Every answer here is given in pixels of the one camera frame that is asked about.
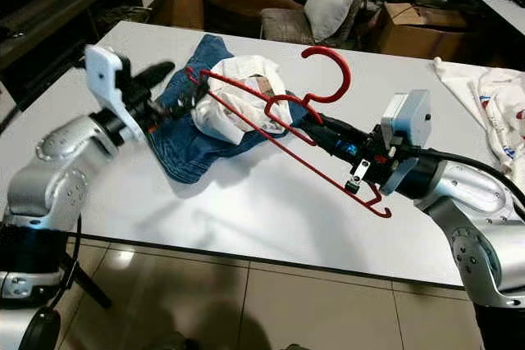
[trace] tv stand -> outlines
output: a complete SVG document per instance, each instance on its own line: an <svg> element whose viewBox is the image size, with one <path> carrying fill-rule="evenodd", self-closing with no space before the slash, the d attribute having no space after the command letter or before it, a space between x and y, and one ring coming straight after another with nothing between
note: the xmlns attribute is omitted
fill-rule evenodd
<svg viewBox="0 0 525 350"><path fill-rule="evenodd" d="M10 36L0 43L0 80L22 108L29 106L105 33L94 21L100 8L140 6L140 0L33 0L3 17ZM60 59L64 66L57 65Z"/></svg>

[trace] blue object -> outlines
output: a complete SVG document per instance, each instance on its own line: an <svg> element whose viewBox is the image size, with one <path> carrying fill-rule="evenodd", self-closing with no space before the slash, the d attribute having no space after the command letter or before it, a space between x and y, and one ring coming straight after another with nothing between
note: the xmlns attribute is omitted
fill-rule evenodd
<svg viewBox="0 0 525 350"><path fill-rule="evenodd" d="M222 39L206 34L186 65L193 67L198 75L202 69L211 69L228 57L233 55L228 52ZM158 102L171 107L182 93L193 87L186 78L184 69L178 70ZM294 102L289 102L289 106L294 125L306 115L306 111ZM286 133L274 134L274 137L280 138L285 135ZM190 114L160 125L149 135L149 142L164 171L172 179L184 184L197 182L219 157L239 155L265 140L266 138L257 131L246 133L239 145L214 139L197 129Z"/></svg>

